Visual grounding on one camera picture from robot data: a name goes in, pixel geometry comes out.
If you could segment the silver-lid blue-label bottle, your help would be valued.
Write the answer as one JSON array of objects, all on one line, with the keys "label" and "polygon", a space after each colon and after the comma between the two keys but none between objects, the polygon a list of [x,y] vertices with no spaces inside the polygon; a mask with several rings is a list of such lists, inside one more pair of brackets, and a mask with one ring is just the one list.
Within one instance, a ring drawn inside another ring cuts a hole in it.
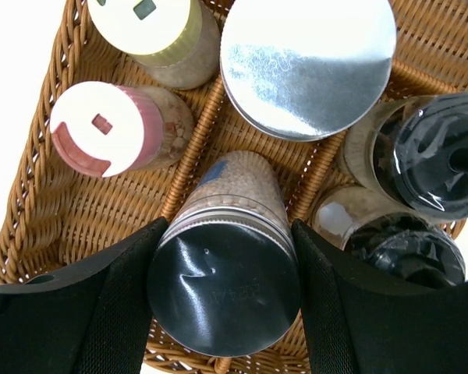
[{"label": "silver-lid blue-label bottle", "polygon": [[258,153],[218,158],[153,255],[147,294],[163,330],[192,351],[264,350],[300,309],[296,250],[278,181]]}]

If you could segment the silver-lid white shaker bottle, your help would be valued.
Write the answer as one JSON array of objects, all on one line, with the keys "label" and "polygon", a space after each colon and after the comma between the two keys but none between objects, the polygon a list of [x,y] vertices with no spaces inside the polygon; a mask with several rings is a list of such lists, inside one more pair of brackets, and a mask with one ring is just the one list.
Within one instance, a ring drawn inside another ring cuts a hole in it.
[{"label": "silver-lid white shaker bottle", "polygon": [[222,80],[256,129],[295,142],[324,139],[379,100],[396,39],[386,0],[236,1],[222,31]]}]

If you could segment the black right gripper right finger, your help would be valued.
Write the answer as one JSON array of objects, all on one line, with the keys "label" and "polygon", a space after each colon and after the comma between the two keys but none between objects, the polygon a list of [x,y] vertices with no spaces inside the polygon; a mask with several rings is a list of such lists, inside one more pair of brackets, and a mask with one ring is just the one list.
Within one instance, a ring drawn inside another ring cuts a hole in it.
[{"label": "black right gripper right finger", "polygon": [[468,373],[468,282],[393,277],[292,223],[314,373]]}]

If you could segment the pink-cap spice bottle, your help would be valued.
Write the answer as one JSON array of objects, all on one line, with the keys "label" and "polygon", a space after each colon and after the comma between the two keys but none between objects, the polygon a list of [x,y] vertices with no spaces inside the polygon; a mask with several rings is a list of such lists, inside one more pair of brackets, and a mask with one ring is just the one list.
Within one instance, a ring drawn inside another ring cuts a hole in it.
[{"label": "pink-cap spice bottle", "polygon": [[119,86],[86,81],[55,102],[51,140],[74,170],[108,178],[177,162],[195,126],[188,105],[156,86]]}]

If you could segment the yellow-cap spice bottle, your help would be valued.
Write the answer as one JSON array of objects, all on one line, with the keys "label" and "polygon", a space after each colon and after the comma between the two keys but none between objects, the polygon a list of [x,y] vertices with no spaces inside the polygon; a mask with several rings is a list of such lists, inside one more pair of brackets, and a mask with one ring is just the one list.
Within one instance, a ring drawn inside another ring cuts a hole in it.
[{"label": "yellow-cap spice bottle", "polygon": [[161,85],[191,90],[218,73],[220,30],[202,1],[89,1],[100,35]]}]

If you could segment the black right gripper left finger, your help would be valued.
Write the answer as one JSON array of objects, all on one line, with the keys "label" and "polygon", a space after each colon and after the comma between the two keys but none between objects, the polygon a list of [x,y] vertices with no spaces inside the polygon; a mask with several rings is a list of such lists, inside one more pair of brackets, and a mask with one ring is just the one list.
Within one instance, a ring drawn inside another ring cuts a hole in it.
[{"label": "black right gripper left finger", "polygon": [[0,285],[0,373],[138,373],[151,326],[146,283],[168,223],[24,284]]}]

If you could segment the large black-cap grinder bottle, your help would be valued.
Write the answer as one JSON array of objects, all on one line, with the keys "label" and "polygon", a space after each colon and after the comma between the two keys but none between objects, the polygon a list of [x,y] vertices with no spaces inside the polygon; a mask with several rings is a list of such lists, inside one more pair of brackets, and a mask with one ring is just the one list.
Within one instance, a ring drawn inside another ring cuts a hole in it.
[{"label": "large black-cap grinder bottle", "polygon": [[337,163],[433,221],[468,218],[468,91],[376,104],[346,133]]}]

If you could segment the small black-cap pepper bottle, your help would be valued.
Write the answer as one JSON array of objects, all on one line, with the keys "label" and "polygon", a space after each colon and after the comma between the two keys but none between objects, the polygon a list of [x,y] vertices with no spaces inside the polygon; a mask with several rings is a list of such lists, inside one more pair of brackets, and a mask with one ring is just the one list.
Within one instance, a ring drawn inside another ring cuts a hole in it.
[{"label": "small black-cap pepper bottle", "polygon": [[463,256],[445,231],[362,186],[340,186],[321,198],[313,229],[336,248],[405,281],[440,289],[466,280]]}]

